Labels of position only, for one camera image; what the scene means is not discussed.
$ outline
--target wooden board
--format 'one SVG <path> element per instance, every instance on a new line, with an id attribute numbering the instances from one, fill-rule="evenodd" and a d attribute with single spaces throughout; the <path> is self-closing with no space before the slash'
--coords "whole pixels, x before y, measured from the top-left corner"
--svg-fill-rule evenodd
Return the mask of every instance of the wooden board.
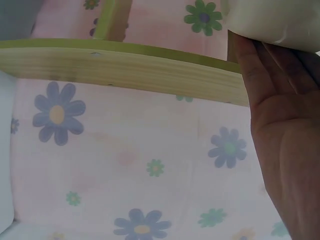
<path id="1" fill-rule="evenodd" d="M 1 41 L 0 70 L 17 78 L 54 78 L 248 105 L 237 64 L 153 46 L 92 39 Z"/>

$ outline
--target yellow flower center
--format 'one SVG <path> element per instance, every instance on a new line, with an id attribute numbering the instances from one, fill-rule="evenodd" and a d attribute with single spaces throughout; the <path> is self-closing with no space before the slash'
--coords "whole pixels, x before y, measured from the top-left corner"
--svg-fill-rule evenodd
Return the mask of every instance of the yellow flower center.
<path id="1" fill-rule="evenodd" d="M 147 234 L 150 233 L 150 227 L 146 225 L 139 225 L 134 228 L 136 234 Z"/>
<path id="2" fill-rule="evenodd" d="M 64 108 L 60 105 L 53 106 L 50 110 L 49 117 L 54 124 L 62 124 L 65 119 Z"/>

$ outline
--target flower pattern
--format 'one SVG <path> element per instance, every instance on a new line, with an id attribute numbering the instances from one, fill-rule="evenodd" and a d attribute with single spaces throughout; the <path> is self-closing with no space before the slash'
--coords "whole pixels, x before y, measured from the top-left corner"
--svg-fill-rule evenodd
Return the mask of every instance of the flower pattern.
<path id="1" fill-rule="evenodd" d="M 222 208 L 215 209 L 211 208 L 208 213 L 202 213 L 198 224 L 201 225 L 201 228 L 205 227 L 214 227 L 215 225 L 222 223 L 227 214 Z"/>
<path id="2" fill-rule="evenodd" d="M 69 203 L 69 205 L 76 207 L 81 203 L 81 198 L 79 197 L 78 193 L 70 191 L 66 195 L 66 201 Z"/>
<path id="3" fill-rule="evenodd" d="M 288 235 L 288 234 L 289 232 L 282 221 L 277 222 L 273 225 L 273 230 L 271 232 L 272 236 L 284 237 L 285 235 Z"/>
<path id="4" fill-rule="evenodd" d="M 16 134 L 16 132 L 18 131 L 19 125 L 20 125 L 19 120 L 12 118 L 12 120 L 11 120 L 11 133 L 12 134 Z"/>
<path id="5" fill-rule="evenodd" d="M 151 162 L 148 162 L 146 171 L 149 173 L 150 177 L 156 176 L 159 177 L 160 174 L 164 173 L 164 167 L 161 163 L 161 160 L 152 159 Z"/>
<path id="6" fill-rule="evenodd" d="M 49 240 L 65 240 L 65 235 L 55 232 L 49 237 Z"/>
<path id="7" fill-rule="evenodd" d="M 76 86 L 67 83 L 59 94 L 57 82 L 52 81 L 46 88 L 47 97 L 38 95 L 34 105 L 41 112 L 33 117 L 34 127 L 43 127 L 39 132 L 39 139 L 46 143 L 54 134 L 57 145 L 63 146 L 68 142 L 68 131 L 79 135 L 84 126 L 74 117 L 82 115 L 86 105 L 81 100 L 71 101 L 76 93 Z"/>
<path id="8" fill-rule="evenodd" d="M 254 240 L 256 233 L 252 228 L 244 228 L 232 236 L 232 240 Z"/>
<path id="9" fill-rule="evenodd" d="M 247 157 L 247 153 L 243 150 L 247 143 L 243 139 L 239 139 L 239 132 L 236 129 L 232 129 L 230 132 L 226 127 L 220 128 L 220 136 L 213 135 L 211 137 L 211 143 L 216 145 L 216 148 L 211 149 L 208 152 L 210 158 L 216 158 L 214 165 L 217 168 L 221 168 L 225 162 L 229 169 L 236 166 L 237 159 L 244 160 Z"/>
<path id="10" fill-rule="evenodd" d="M 196 0 L 195 6 L 187 5 L 185 8 L 189 13 L 184 17 L 186 24 L 192 24 L 192 31 L 194 33 L 200 33 L 203 30 L 206 36 L 213 35 L 213 29 L 220 31 L 222 25 L 218 20 L 222 20 L 222 14 L 219 11 L 215 11 L 216 4 L 209 2 L 207 5 L 203 0 Z"/>
<path id="11" fill-rule="evenodd" d="M 100 0 L 85 0 L 83 6 L 86 10 L 90 9 L 93 10 L 95 7 L 99 6 Z"/>
<path id="12" fill-rule="evenodd" d="M 140 209 L 129 211 L 129 219 L 117 218 L 114 225 L 120 229 L 113 231 L 115 235 L 126 235 L 125 240 L 153 240 L 164 239 L 167 236 L 165 229 L 171 227 L 170 221 L 159 221 L 161 211 L 150 211 L 145 217 Z"/>
<path id="13" fill-rule="evenodd" d="M 185 101 L 188 102 L 188 103 L 191 103 L 191 102 L 194 100 L 193 97 L 180 96 L 180 95 L 176 95 L 175 98 L 176 98 L 178 101 L 182 101 L 183 99 L 185 99 Z"/>
<path id="14" fill-rule="evenodd" d="M 93 24 L 94 24 L 94 25 L 97 25 L 97 24 L 98 24 L 98 20 L 99 20 L 99 18 L 96 18 L 95 20 L 93 20 Z M 92 28 L 92 29 L 90 30 L 90 32 L 89 32 L 90 36 L 93 37 L 94 34 L 95 34 L 95 32 L 96 32 L 96 28 L 94 27 L 94 28 Z"/>

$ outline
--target light wood plank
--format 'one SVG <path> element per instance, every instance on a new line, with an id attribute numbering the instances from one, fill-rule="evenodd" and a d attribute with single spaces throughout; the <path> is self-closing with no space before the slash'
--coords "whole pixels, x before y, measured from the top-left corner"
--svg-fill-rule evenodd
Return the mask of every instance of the light wood plank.
<path id="1" fill-rule="evenodd" d="M 202 55 L 123 42 L 0 42 L 0 70 L 17 78 L 113 85 L 247 106 L 239 66 Z"/>

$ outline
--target white surface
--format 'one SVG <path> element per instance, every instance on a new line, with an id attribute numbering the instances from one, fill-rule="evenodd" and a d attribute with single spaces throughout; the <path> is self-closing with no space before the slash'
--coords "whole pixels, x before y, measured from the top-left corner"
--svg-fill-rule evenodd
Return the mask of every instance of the white surface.
<path id="1" fill-rule="evenodd" d="M 319 0 L 221 0 L 226 26 L 241 36 L 320 51 Z"/>
<path id="2" fill-rule="evenodd" d="M 14 219 L 10 181 L 10 134 L 16 79 L 0 71 L 0 233 Z"/>
<path id="3" fill-rule="evenodd" d="M 14 222 L 4 233 L 0 234 L 0 240 L 106 240 L 106 238 L 52 226 Z"/>

